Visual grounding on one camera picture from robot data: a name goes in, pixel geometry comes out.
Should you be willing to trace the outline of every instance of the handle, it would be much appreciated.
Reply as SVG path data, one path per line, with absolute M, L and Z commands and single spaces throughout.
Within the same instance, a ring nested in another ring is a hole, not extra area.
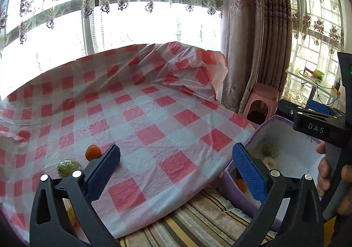
M 326 160 L 330 166 L 329 180 L 331 184 L 320 203 L 323 218 L 328 221 L 336 215 L 337 207 L 348 188 L 349 184 L 341 179 L 341 171 L 344 165 L 352 164 L 352 153 L 349 146 L 341 149 L 326 143 Z

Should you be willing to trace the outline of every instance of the finger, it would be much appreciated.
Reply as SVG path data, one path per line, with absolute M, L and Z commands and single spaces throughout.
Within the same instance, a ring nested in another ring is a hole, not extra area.
M 330 181 L 326 178 L 323 178 L 320 174 L 318 175 L 318 187 L 322 190 L 327 191 L 330 187 Z
M 318 192 L 319 197 L 323 197 L 325 194 L 325 191 L 322 190 L 318 185 L 316 186 L 316 191 Z
M 337 212 L 341 215 L 346 215 L 352 213 L 352 187 L 347 190 L 344 199 L 337 208 Z
M 325 142 L 321 142 L 317 147 L 316 147 L 316 152 L 318 154 L 325 154 Z
M 341 178 L 348 183 L 352 183 L 352 166 L 345 165 L 341 171 Z
M 321 159 L 318 166 L 318 171 L 323 178 L 326 178 L 329 175 L 330 166 L 326 160 L 326 157 Z

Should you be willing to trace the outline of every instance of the sheer curtain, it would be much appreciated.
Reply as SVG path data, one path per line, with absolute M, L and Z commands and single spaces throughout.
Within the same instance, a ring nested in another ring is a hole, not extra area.
M 0 97 L 85 55 L 179 41 L 220 50 L 222 0 L 6 0 L 0 6 Z
M 344 36 L 339 0 L 291 0 L 293 38 L 290 66 L 325 74 L 329 87 L 339 76 L 338 51 L 344 51 Z M 311 86 L 288 76 L 283 98 L 304 105 Z M 318 90 L 314 100 L 331 104 L 334 98 Z

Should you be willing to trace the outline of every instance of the green fruit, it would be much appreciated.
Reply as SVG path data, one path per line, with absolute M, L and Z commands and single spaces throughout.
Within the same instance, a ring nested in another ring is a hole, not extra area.
M 279 155 L 279 150 L 274 144 L 264 144 L 262 148 L 262 154 L 265 157 L 275 158 L 277 155 Z
M 74 159 L 66 159 L 62 160 L 57 165 L 57 171 L 59 173 L 60 178 L 66 178 L 70 176 L 74 171 L 81 170 L 82 167 L 79 162 Z

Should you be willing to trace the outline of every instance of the metal screw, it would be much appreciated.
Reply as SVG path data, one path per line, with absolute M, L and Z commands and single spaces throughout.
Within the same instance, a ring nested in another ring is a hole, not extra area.
M 312 179 L 313 179 L 312 176 L 311 176 L 310 174 L 308 174 L 308 173 L 306 173 L 306 174 L 304 175 L 304 178 L 305 178 L 306 180 L 312 180 Z
M 44 174 L 44 175 L 42 175 L 42 176 L 40 177 L 40 180 L 41 180 L 42 182 L 45 182 L 48 178 L 49 178 L 49 176 L 48 176 L 47 174 Z
M 72 176 L 74 178 L 79 178 L 81 176 L 81 174 L 82 174 L 82 172 L 80 170 L 77 170 L 72 173 Z
M 279 177 L 280 176 L 280 172 L 278 170 L 272 170 L 270 172 L 270 174 L 273 176 L 273 177 Z

